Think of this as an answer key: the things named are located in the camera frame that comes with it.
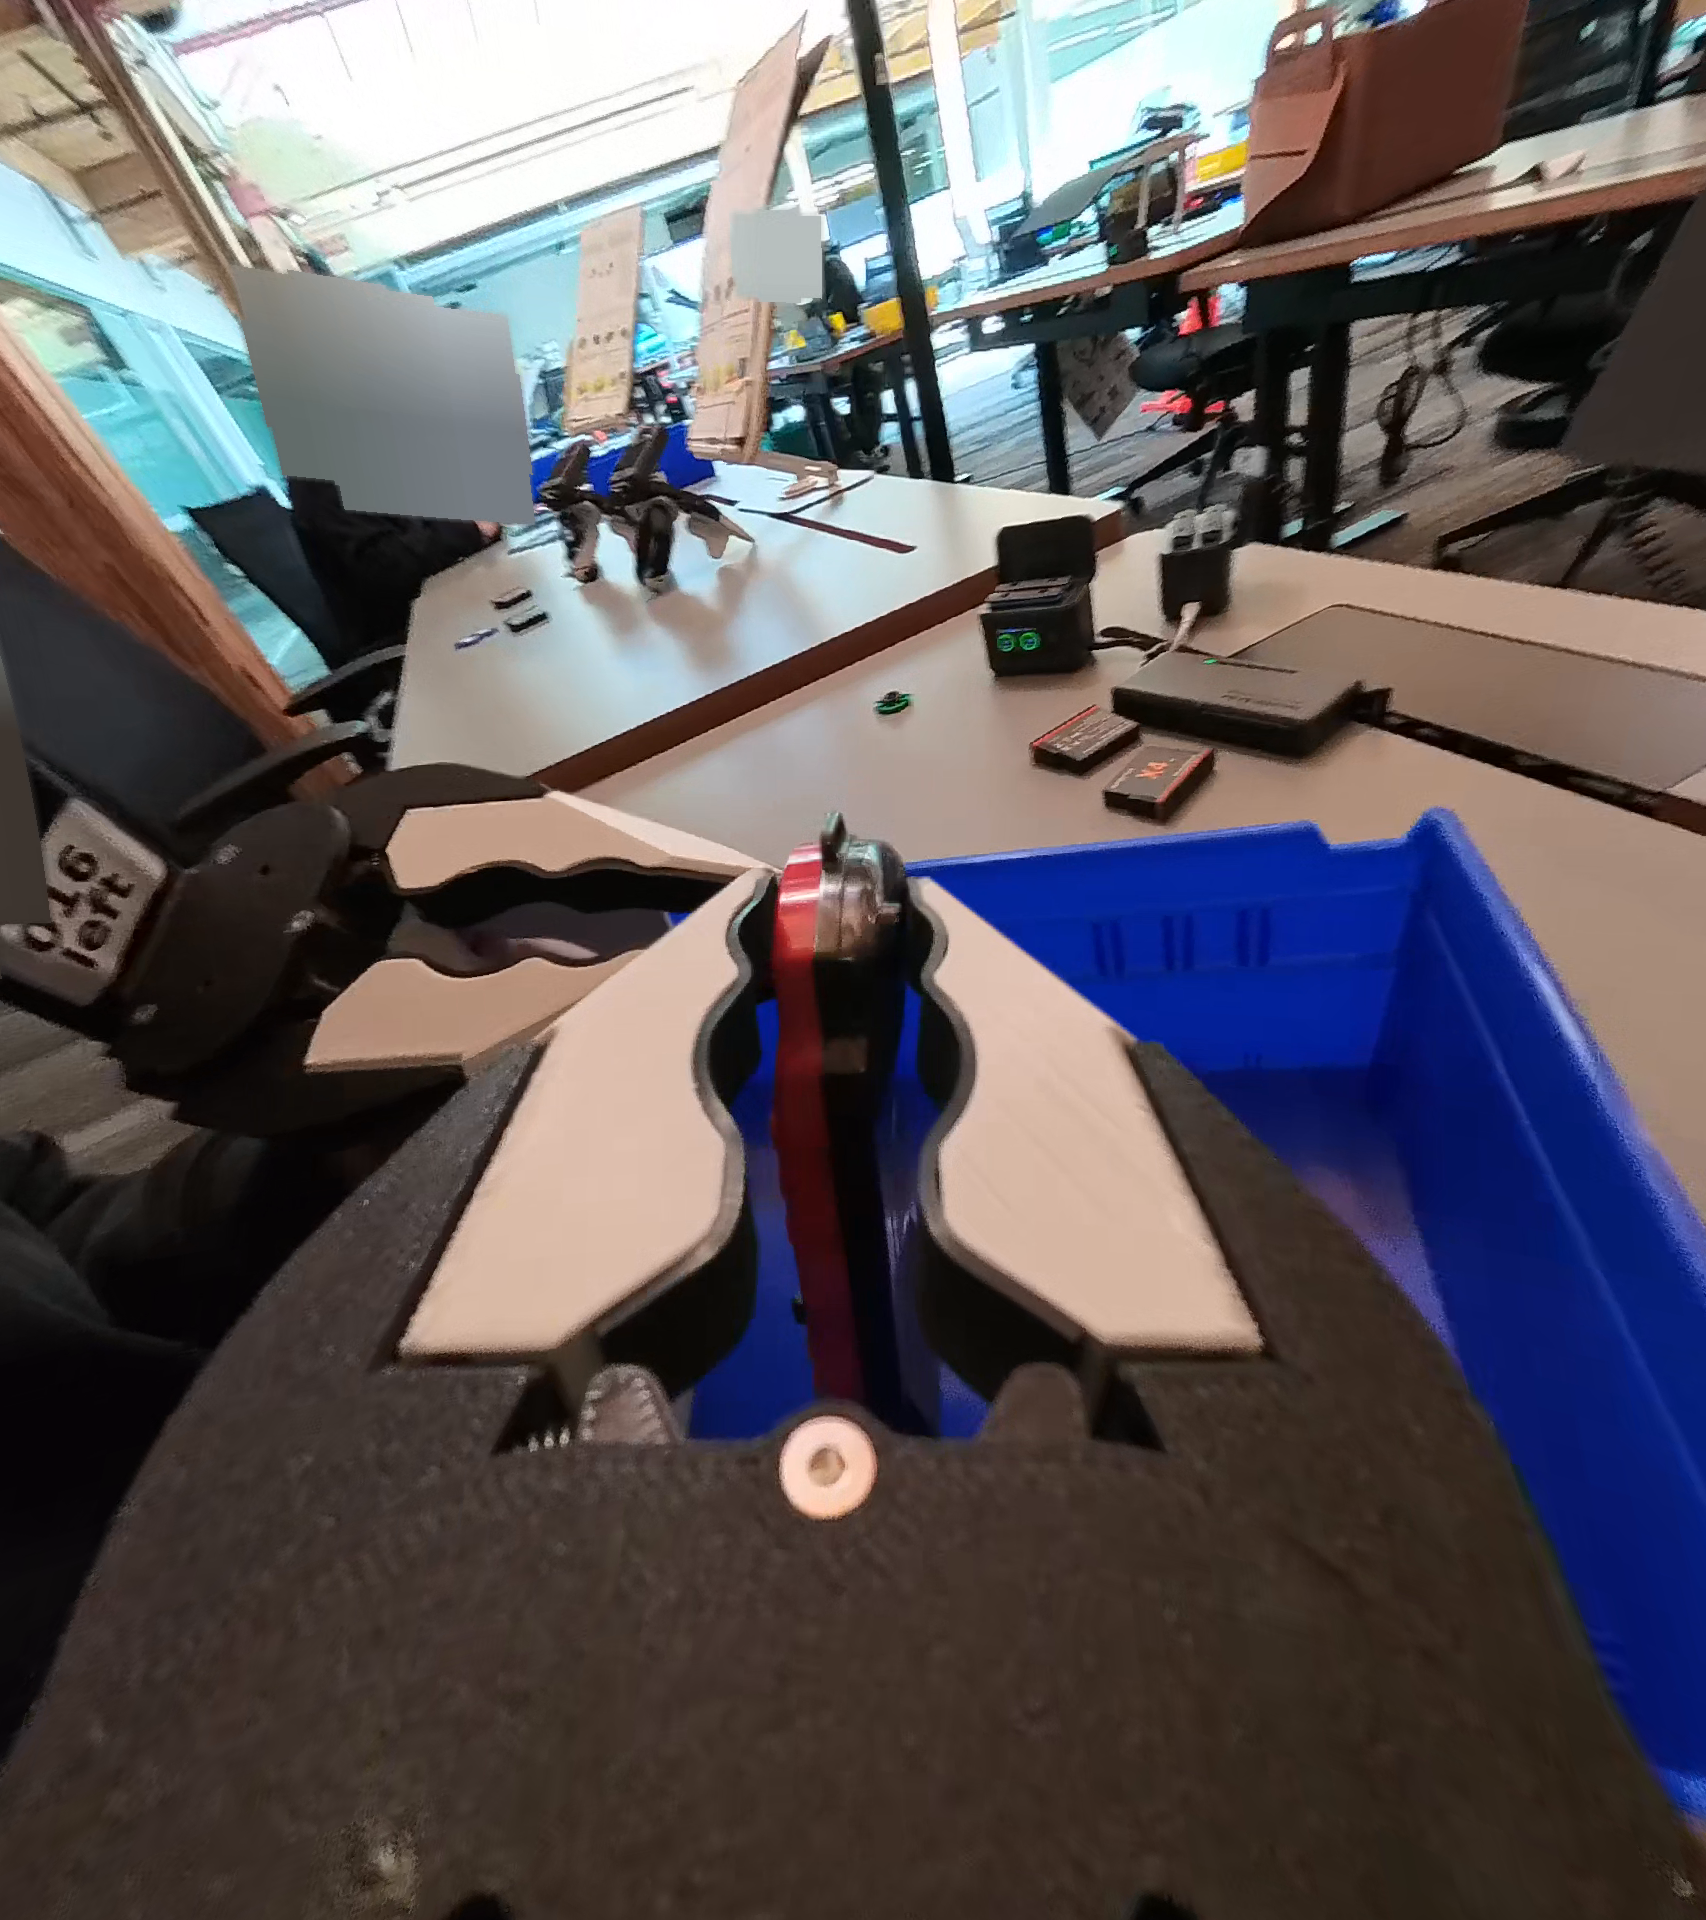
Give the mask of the printed cardboard sheet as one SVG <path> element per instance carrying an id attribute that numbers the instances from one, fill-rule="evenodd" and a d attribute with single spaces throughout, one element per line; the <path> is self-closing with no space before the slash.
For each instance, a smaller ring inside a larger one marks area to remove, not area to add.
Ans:
<path id="1" fill-rule="evenodd" d="M 1093 441 L 1106 441 L 1137 395 L 1133 339 L 1126 333 L 1078 337 L 1058 346 L 1062 406 Z"/>

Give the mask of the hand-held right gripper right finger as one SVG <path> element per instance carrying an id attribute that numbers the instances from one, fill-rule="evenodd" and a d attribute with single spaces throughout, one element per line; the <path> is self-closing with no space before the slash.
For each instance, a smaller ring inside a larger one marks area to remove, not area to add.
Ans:
<path id="1" fill-rule="evenodd" d="M 914 878 L 910 907 L 936 1357 L 981 1401 L 1040 1365 L 1092 1402 L 1127 1363 L 1257 1358 L 1144 1044 L 933 878 Z"/>

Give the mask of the black red battery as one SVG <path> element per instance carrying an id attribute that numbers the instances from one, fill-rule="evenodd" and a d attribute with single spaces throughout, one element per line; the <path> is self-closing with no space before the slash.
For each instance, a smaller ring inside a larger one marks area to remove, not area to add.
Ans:
<path id="1" fill-rule="evenodd" d="M 1167 824 L 1204 793 L 1218 765 L 1216 749 L 1171 743 L 1135 752 L 1100 789 L 1102 807 L 1129 821 Z"/>
<path id="2" fill-rule="evenodd" d="M 1109 706 L 1088 706 L 1030 743 L 1032 765 L 1082 777 L 1139 740 L 1139 723 Z"/>

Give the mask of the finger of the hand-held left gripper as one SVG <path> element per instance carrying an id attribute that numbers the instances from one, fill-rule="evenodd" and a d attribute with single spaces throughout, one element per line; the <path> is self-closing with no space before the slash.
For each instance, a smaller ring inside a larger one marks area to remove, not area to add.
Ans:
<path id="1" fill-rule="evenodd" d="M 698 908 L 769 865 L 569 795 L 407 808 L 380 854 L 418 908 Z"/>
<path id="2" fill-rule="evenodd" d="M 318 1074 L 470 1068 L 545 1034 L 646 952 L 632 948 L 587 964 L 534 957 L 479 975 L 440 972 L 411 957 L 382 959 L 316 1019 L 303 1067 Z"/>

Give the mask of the black metal pole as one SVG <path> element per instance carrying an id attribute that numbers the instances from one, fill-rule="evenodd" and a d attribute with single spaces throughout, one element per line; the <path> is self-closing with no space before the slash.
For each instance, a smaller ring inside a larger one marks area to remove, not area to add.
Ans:
<path id="1" fill-rule="evenodd" d="M 891 65 L 877 3 L 844 4 L 850 57 L 858 77 L 874 178 L 888 231 L 894 294 L 900 304 L 904 365 L 918 406 L 918 432 L 931 480 L 957 479 L 938 379 L 931 317 L 914 240 L 911 199 L 891 89 Z"/>

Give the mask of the cardboard instruction board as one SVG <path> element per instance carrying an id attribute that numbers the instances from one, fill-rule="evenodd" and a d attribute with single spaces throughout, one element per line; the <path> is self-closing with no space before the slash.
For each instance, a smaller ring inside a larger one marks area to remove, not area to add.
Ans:
<path id="1" fill-rule="evenodd" d="M 565 436 L 611 430 L 630 416 L 644 221 L 644 206 L 625 205 L 580 232 L 573 333 L 561 384 Z"/>
<path id="2" fill-rule="evenodd" d="M 748 288 L 735 224 L 772 205 L 796 112 L 801 33 L 796 18 L 734 89 L 703 206 L 688 446 L 715 466 L 749 464 L 766 436 L 773 304 Z"/>

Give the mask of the blue plastic bin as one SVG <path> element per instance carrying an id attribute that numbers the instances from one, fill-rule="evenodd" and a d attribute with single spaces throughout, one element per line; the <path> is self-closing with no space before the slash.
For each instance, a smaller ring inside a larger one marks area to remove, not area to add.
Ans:
<path id="1" fill-rule="evenodd" d="M 621 459 L 630 453 L 630 442 L 606 442 L 606 444 L 580 444 L 586 448 L 586 484 L 596 492 L 603 495 L 610 489 L 611 475 L 619 466 Z M 530 463 L 530 489 L 534 498 L 540 496 L 541 489 L 551 479 L 553 470 L 561 464 L 567 453 L 573 451 L 573 444 L 549 446 L 532 457 Z M 693 489 L 715 476 L 715 466 L 710 461 L 695 457 L 685 444 L 677 428 L 668 432 L 666 448 L 658 461 L 658 476 L 677 489 Z"/>
<path id="2" fill-rule="evenodd" d="M 1706 1908 L 1706 1237 L 1526 922 L 1445 814 L 904 865 L 1111 1016 L 1263 1339 L 981 1401 L 919 1312 L 914 907 L 879 1167 L 914 1337 L 971 1430 L 813 1389 L 769 1137 L 776 1007 L 727 1102 L 753 1312 L 693 1430 L 558 1462 L 532 1566 L 616 1732 L 655 1727 L 698 1894 L 1016 1871 L 1332 1910 L 1482 1872 L 1546 1915 Z"/>

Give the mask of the red handheld game toy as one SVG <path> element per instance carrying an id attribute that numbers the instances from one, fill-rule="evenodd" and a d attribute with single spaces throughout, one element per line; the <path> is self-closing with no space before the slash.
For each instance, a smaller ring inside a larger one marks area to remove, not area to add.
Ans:
<path id="1" fill-rule="evenodd" d="M 813 1397 L 928 1437 L 877 1152 L 905 1019 L 907 910 L 900 854 L 840 812 L 788 859 L 769 945 L 769 1138 Z"/>

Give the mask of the dark desk flap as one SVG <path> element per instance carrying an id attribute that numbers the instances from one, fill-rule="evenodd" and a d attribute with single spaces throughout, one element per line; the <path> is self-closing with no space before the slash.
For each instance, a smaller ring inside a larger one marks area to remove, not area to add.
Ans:
<path id="1" fill-rule="evenodd" d="M 1238 660 L 1359 682 L 1385 713 L 1643 793 L 1706 770 L 1706 678 L 1336 604 Z"/>

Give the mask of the small black charger dock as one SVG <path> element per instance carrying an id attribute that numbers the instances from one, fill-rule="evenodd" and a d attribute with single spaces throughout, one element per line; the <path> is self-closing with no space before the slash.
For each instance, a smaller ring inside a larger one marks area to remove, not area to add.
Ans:
<path id="1" fill-rule="evenodd" d="M 1182 509 L 1162 528 L 1159 611 L 1178 622 L 1187 611 L 1212 619 L 1228 611 L 1239 516 L 1219 502 Z"/>

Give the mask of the black flat power hub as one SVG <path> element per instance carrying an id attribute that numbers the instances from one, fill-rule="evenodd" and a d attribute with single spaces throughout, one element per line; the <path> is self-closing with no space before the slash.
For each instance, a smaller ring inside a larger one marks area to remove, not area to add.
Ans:
<path id="1" fill-rule="evenodd" d="M 1164 652 L 1109 691 L 1116 715 L 1214 749 L 1300 760 L 1387 713 L 1387 688 L 1321 669 Z"/>

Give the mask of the brown cardboard box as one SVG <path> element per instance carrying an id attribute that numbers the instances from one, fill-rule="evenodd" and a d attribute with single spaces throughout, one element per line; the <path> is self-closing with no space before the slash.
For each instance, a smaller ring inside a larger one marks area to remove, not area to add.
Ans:
<path id="1" fill-rule="evenodd" d="M 1249 100 L 1239 248 L 1344 229 L 1501 145 L 1524 3 L 1437 3 L 1362 30 L 1281 18 Z"/>

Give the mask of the idle hand-held gripper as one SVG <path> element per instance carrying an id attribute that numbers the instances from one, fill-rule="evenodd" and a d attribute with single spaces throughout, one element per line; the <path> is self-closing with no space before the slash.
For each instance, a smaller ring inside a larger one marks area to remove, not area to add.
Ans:
<path id="1" fill-rule="evenodd" d="M 715 562 L 732 544 L 756 542 L 707 496 L 688 492 L 666 476 L 670 442 L 668 425 L 640 428 L 611 469 L 603 492 L 606 522 L 625 540 L 636 582 L 653 598 L 674 591 L 674 539 L 679 524 Z"/>
<path id="2" fill-rule="evenodd" d="M 592 486 L 592 446 L 586 441 L 569 442 L 536 486 L 534 498 L 555 522 L 571 582 L 580 587 L 598 582 L 603 502 Z"/>

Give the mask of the black office chair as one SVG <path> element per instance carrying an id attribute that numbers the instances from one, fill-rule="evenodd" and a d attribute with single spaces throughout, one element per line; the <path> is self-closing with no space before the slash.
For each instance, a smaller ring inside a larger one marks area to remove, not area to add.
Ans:
<path id="1" fill-rule="evenodd" d="M 1239 427 L 1238 400 L 1253 386 L 1255 343 L 1241 321 L 1214 321 L 1189 333 L 1157 331 L 1131 354 L 1135 393 L 1176 400 L 1171 420 L 1183 434 Z"/>
<path id="2" fill-rule="evenodd" d="M 190 507 L 186 515 L 215 553 L 292 620 L 326 670 L 347 665 L 349 651 L 300 544 L 290 509 L 274 492 L 256 489 Z"/>
<path id="3" fill-rule="evenodd" d="M 270 749 L 1 535 L 0 656 L 28 760 L 178 861 L 292 803 L 318 765 L 303 740 Z"/>

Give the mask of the black charging case green lights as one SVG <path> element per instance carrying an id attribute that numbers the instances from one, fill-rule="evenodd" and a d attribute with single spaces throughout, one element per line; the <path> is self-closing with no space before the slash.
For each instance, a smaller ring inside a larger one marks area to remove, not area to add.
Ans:
<path id="1" fill-rule="evenodd" d="M 1092 663 L 1097 554 L 1089 516 L 1000 528 L 994 587 L 979 609 L 983 663 L 996 680 L 1064 678 Z"/>

